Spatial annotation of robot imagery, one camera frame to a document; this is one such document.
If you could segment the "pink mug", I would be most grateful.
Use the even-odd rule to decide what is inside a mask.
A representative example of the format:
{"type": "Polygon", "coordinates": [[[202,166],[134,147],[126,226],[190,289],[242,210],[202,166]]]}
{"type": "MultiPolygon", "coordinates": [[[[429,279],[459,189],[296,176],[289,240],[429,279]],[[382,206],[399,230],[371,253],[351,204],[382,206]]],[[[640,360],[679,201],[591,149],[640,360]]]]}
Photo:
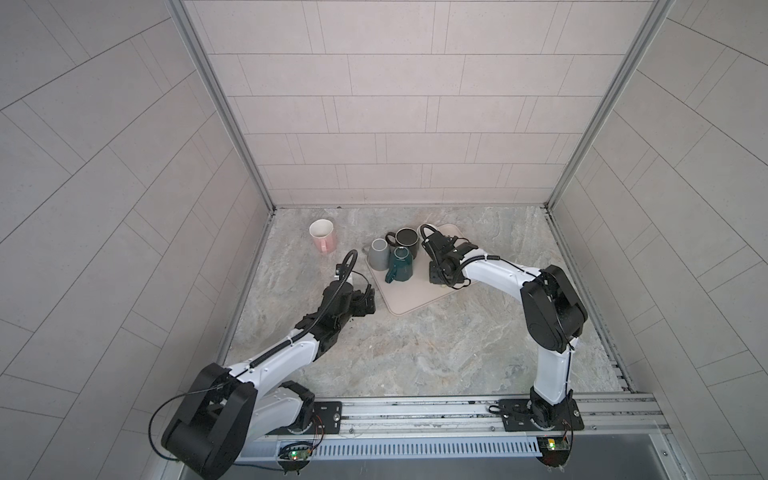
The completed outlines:
{"type": "Polygon", "coordinates": [[[315,220],[309,226],[309,234],[320,253],[330,254],[336,250],[337,236],[335,226],[331,220],[315,220]]]}

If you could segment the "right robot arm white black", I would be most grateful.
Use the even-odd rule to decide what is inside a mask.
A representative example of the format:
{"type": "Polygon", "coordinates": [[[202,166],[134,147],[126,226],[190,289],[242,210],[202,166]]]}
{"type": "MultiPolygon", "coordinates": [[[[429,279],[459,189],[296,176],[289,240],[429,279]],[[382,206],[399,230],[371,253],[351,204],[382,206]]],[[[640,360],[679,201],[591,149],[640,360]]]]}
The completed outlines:
{"type": "Polygon", "coordinates": [[[572,354],[588,313],[566,273],[556,265],[524,267],[490,254],[464,238],[446,236],[430,224],[419,227],[430,257],[430,281],[454,290],[473,282],[490,285],[519,301],[529,336],[538,344],[538,364],[529,399],[500,400],[491,414],[507,431],[584,428],[570,388],[572,354]]]}

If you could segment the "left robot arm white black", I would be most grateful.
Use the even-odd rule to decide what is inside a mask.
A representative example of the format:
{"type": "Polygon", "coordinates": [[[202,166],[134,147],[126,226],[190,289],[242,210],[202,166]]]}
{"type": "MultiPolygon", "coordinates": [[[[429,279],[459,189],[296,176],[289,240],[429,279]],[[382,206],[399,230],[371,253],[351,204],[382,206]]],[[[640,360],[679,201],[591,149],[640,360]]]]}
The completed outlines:
{"type": "Polygon", "coordinates": [[[248,361],[204,367],[190,390],[178,395],[181,403],[155,451],[166,450],[168,460],[204,479],[219,479],[249,442],[281,428],[304,432],[314,421],[315,396],[290,375],[325,354],[351,318],[375,310],[372,286],[357,290],[347,281],[332,281],[317,311],[305,315],[285,340],[248,361]]]}

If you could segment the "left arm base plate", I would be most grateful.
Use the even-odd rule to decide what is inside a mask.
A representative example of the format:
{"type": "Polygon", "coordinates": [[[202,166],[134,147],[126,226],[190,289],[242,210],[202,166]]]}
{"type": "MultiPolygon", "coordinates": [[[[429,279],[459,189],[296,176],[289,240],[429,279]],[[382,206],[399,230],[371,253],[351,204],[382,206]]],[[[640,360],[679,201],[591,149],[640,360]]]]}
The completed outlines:
{"type": "Polygon", "coordinates": [[[319,434],[323,427],[325,434],[340,432],[343,404],[340,401],[319,401],[313,405],[309,415],[309,423],[302,427],[298,422],[287,427],[280,427],[270,432],[270,435],[309,435],[319,434]]]}

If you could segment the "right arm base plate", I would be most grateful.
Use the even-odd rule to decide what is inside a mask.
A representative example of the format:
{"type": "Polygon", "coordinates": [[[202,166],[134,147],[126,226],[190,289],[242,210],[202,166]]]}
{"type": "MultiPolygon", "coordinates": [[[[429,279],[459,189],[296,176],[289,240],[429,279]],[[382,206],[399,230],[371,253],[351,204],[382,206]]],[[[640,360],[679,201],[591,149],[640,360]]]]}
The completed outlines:
{"type": "Polygon", "coordinates": [[[540,399],[502,399],[490,405],[488,412],[501,418],[506,432],[582,431],[585,428],[572,398],[556,405],[540,399]]]}

